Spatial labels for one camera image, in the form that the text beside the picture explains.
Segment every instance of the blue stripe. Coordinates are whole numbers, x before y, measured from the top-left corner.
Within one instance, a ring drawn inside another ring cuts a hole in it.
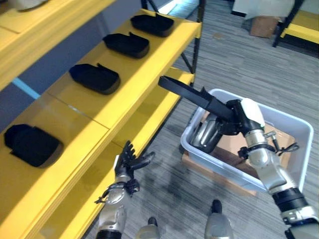
[[[19,89],[24,91],[27,95],[31,96],[35,100],[40,97],[40,95],[34,91],[30,86],[28,86],[25,82],[20,80],[19,78],[15,78],[12,83],[16,85]]]

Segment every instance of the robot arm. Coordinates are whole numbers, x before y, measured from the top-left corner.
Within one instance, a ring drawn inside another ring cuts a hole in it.
[[[159,85],[216,115],[222,122],[214,129],[217,142],[221,134],[243,134],[248,147],[241,148],[238,153],[241,157],[249,159],[250,165],[256,169],[260,180],[280,209],[284,223],[291,226],[285,232],[287,239],[319,238],[318,216],[288,172],[281,166],[280,158],[275,154],[276,150],[268,144],[267,138],[273,135],[264,133],[265,122],[257,103],[251,99],[243,99],[223,104],[204,88],[198,92],[169,77],[161,77]],[[210,141],[214,146],[217,144],[216,140]],[[273,142],[278,151],[279,147],[274,138]]]
[[[249,107],[243,107],[241,102],[241,105],[236,106],[242,108],[244,112],[241,121],[254,120],[248,118],[247,111],[251,109],[258,111],[257,115],[261,115],[257,103],[251,101],[249,105]],[[285,231],[286,237],[288,239],[319,238],[318,216],[293,179],[281,166],[279,156],[267,144],[268,135],[264,134],[263,129],[248,130],[243,132],[243,135],[248,145],[245,151],[250,165],[255,168],[268,193],[273,197],[281,211],[280,215],[284,223],[291,226]]]
[[[134,171],[147,166],[155,153],[136,158],[133,145],[128,141],[114,163],[115,182],[95,203],[104,203],[99,215],[96,239],[121,239],[131,196],[140,190]]]

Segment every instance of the black metal shelf frame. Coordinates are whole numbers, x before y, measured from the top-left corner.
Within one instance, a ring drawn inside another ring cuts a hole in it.
[[[159,9],[153,2],[153,0],[141,0],[141,5],[142,8],[148,9],[148,3],[152,6],[153,10],[155,12],[159,12]],[[205,12],[205,5],[206,5],[206,0],[199,0],[199,4],[197,6],[197,22],[203,23],[204,20],[204,12]],[[188,67],[190,73],[195,74],[196,72],[196,66],[197,66],[197,61],[198,61],[198,52],[199,52],[199,44],[200,44],[200,37],[195,38],[195,43],[194,43],[194,51],[193,51],[193,59],[192,59],[192,64],[188,61],[185,53],[183,52],[181,54],[182,59],[184,60],[186,66]]]

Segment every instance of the metal cylinder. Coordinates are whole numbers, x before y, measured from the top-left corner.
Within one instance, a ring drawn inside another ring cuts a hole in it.
[[[255,129],[248,132],[245,135],[245,138],[247,141],[248,148],[258,144],[267,143],[267,140],[264,136],[264,132],[261,129]]]

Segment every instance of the brown box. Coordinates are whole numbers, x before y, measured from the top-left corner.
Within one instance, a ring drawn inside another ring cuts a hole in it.
[[[253,19],[250,35],[270,38],[274,33],[279,17],[257,16]]]

